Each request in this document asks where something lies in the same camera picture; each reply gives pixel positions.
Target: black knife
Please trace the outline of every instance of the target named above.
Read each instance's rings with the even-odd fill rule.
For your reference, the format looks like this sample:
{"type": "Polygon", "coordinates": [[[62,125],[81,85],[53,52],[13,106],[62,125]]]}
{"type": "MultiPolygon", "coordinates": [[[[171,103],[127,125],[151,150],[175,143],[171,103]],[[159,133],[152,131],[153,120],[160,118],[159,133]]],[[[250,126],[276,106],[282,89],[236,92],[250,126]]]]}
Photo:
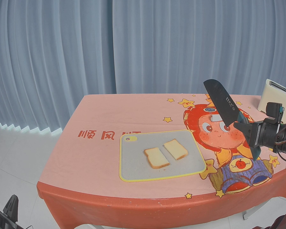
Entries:
{"type": "MultiPolygon", "coordinates": [[[[247,117],[245,117],[242,112],[237,108],[235,102],[228,94],[227,90],[223,87],[223,85],[214,79],[206,80],[204,86],[210,95],[213,104],[215,105],[220,117],[222,118],[224,124],[228,127],[233,122],[240,122],[243,124],[249,125],[250,122],[247,117]]],[[[245,134],[247,143],[249,143],[250,135],[245,134]]],[[[258,147],[250,147],[253,159],[256,160],[260,153],[260,146],[258,147]]]]}

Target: toaster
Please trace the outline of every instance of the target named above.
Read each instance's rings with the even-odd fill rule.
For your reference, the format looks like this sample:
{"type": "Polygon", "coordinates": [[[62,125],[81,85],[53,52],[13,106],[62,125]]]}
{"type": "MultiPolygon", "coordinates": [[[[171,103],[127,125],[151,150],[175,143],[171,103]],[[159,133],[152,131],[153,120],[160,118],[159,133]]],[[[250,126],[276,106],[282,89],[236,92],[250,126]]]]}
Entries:
{"type": "Polygon", "coordinates": [[[282,117],[282,122],[286,124],[286,87],[270,80],[266,80],[266,85],[263,90],[262,98],[257,107],[258,111],[266,113],[266,106],[268,102],[281,103],[285,108],[282,117]]]}

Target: toast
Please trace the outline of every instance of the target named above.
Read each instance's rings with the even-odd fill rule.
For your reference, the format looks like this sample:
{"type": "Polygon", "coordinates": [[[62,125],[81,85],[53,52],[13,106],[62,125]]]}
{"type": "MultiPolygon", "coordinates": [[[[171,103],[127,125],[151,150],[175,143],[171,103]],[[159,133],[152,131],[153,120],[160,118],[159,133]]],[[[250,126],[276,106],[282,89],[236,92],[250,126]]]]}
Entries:
{"type": "Polygon", "coordinates": [[[145,149],[144,153],[153,169],[160,169],[170,164],[158,147],[145,149]]]}
{"type": "Polygon", "coordinates": [[[164,147],[171,153],[175,160],[184,158],[188,154],[188,151],[176,139],[164,143],[164,147]]]}

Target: curtain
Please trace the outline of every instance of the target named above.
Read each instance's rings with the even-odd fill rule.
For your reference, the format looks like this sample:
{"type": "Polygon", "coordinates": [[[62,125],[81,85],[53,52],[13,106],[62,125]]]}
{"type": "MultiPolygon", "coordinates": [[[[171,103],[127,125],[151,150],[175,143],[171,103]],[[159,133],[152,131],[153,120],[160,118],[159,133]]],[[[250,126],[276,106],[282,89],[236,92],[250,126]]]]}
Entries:
{"type": "Polygon", "coordinates": [[[0,123],[64,128],[84,95],[286,86],[286,0],[0,0],[0,123]]]}
{"type": "Polygon", "coordinates": [[[113,0],[117,93],[286,86],[286,0],[113,0]]]}
{"type": "Polygon", "coordinates": [[[112,0],[0,0],[0,123],[64,128],[114,94],[112,0]]]}

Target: cutting board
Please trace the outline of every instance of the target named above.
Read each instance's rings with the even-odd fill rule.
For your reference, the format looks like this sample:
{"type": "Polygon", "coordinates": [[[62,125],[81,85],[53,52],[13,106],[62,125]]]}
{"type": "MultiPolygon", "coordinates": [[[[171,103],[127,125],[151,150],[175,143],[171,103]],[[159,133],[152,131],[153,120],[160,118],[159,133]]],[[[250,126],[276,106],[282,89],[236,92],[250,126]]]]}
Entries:
{"type": "Polygon", "coordinates": [[[162,180],[189,176],[206,170],[206,163],[189,130],[125,134],[120,139],[120,178],[126,182],[162,180]],[[188,155],[175,160],[164,143],[176,139],[188,155]],[[144,154],[145,149],[158,147],[170,165],[153,169],[144,154]]]}

